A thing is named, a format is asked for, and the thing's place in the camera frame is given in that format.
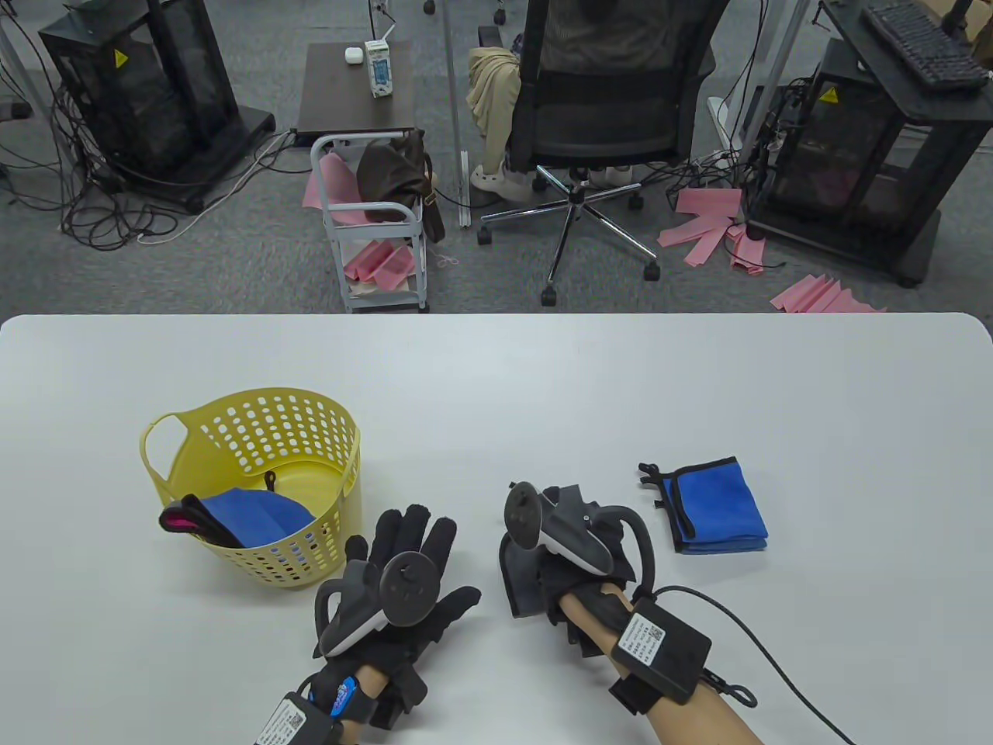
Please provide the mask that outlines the person's left hand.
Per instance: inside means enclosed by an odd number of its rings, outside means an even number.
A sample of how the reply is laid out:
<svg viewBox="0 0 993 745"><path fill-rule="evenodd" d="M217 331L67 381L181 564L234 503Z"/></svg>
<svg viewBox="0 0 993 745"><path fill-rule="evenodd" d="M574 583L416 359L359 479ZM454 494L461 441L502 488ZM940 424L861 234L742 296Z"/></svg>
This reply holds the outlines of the person's left hand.
<svg viewBox="0 0 993 745"><path fill-rule="evenodd" d="M324 661L328 684L365 668L397 684L479 605L478 587L442 592L456 535L453 519L433 518L412 504L384 511L370 542L361 535L348 539L343 574L323 582L315 598L313 655Z"/></svg>

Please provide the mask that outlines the person's right hand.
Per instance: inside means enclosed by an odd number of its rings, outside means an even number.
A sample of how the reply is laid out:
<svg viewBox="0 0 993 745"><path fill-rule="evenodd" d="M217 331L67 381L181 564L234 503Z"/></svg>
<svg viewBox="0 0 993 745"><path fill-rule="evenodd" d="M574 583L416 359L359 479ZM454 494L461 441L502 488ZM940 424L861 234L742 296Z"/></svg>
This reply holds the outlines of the person's right hand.
<svg viewBox="0 0 993 745"><path fill-rule="evenodd" d="M600 516L599 504L586 503L578 486L546 487L542 508L550 511L551 528L543 526L536 577L551 625L567 625L577 636L580 625L562 608L573 597L580 610L618 635L631 620L624 591L635 571L623 550L623 518Z"/></svg>

